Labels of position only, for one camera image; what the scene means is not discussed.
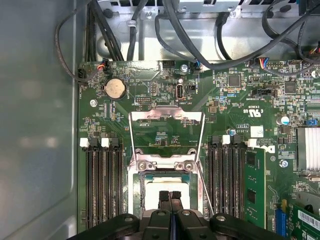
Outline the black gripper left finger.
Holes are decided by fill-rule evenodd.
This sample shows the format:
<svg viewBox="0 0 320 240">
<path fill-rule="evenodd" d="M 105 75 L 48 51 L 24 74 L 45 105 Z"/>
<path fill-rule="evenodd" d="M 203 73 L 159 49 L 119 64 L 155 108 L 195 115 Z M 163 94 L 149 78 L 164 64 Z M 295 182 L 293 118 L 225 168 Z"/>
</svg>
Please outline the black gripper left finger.
<svg viewBox="0 0 320 240">
<path fill-rule="evenodd" d="M 169 210 L 170 193 L 159 192 L 158 208 L 144 211 L 142 218 L 123 213 L 88 230 L 71 240 L 169 240 L 172 212 Z"/>
</svg>

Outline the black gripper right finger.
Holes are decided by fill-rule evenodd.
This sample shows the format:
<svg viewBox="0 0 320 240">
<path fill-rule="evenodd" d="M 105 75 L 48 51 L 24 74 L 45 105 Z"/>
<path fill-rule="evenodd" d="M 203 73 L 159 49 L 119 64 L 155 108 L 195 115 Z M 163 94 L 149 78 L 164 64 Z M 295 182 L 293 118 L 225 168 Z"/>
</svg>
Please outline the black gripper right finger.
<svg viewBox="0 0 320 240">
<path fill-rule="evenodd" d="M 283 240 L 284 237 L 226 213 L 209 220 L 192 209 L 185 209 L 181 192 L 171 192 L 173 222 L 177 240 Z"/>
</svg>

